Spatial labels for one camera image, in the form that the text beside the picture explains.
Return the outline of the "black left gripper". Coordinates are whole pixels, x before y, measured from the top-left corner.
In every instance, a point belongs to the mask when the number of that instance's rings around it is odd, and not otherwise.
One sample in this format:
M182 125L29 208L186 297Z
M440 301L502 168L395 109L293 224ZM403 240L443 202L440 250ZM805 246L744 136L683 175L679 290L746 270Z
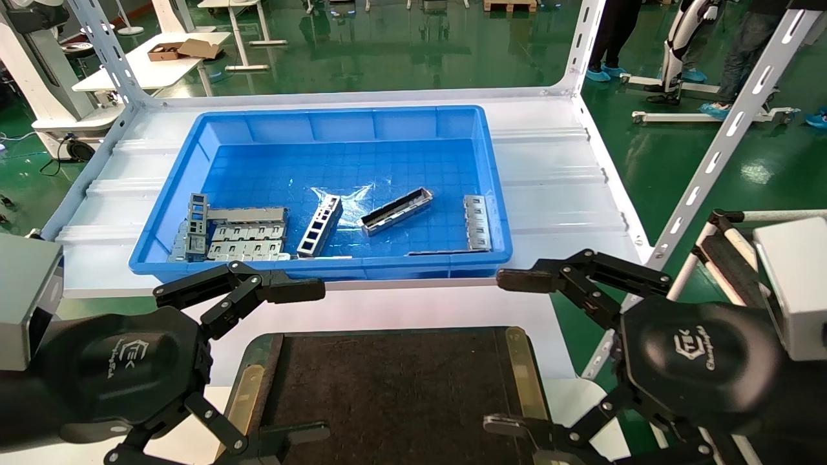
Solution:
M225 447L215 464L282 464L293 445L329 438L328 424L243 435L199 394L213 364L209 339L225 336L260 304L313 302L326 294L319 278L293 279L233 261L155 288L162 309L150 314L50 324L26 370L2 371L2 452L127 435L103 463L176 464L144 449L152 433L165 435L189 410ZM178 311L211 298L220 301L200 324Z

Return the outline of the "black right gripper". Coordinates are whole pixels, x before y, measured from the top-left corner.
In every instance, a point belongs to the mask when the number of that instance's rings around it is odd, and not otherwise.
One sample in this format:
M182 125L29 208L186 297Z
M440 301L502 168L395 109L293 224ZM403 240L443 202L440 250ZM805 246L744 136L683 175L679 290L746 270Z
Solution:
M499 269L496 282L561 293L602 329L618 330L628 382L571 427L497 414L484 417L487 432L525 439L534 457L567 464L825 463L825 356L795 361L768 310L642 300L621 315L599 284L645 298L667 295L673 278L591 249ZM629 409L685 440L609 460L591 439Z

